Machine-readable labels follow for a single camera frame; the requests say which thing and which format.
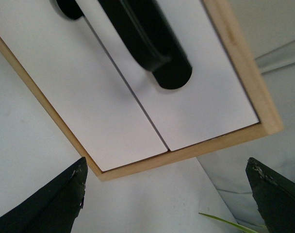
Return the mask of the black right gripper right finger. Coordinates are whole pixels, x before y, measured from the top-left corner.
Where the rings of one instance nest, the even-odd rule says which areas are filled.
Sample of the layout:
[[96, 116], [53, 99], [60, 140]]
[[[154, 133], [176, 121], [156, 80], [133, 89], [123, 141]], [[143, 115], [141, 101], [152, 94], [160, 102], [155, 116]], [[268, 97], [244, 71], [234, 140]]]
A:
[[246, 175], [270, 233], [295, 233], [295, 183], [250, 157]]

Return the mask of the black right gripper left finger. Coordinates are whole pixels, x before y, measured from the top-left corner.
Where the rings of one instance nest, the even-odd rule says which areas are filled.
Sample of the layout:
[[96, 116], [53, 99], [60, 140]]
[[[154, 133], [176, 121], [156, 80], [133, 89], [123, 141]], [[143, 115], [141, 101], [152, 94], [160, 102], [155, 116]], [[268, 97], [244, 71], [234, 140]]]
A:
[[0, 217], [0, 233], [69, 233], [83, 208], [88, 173], [81, 158]]

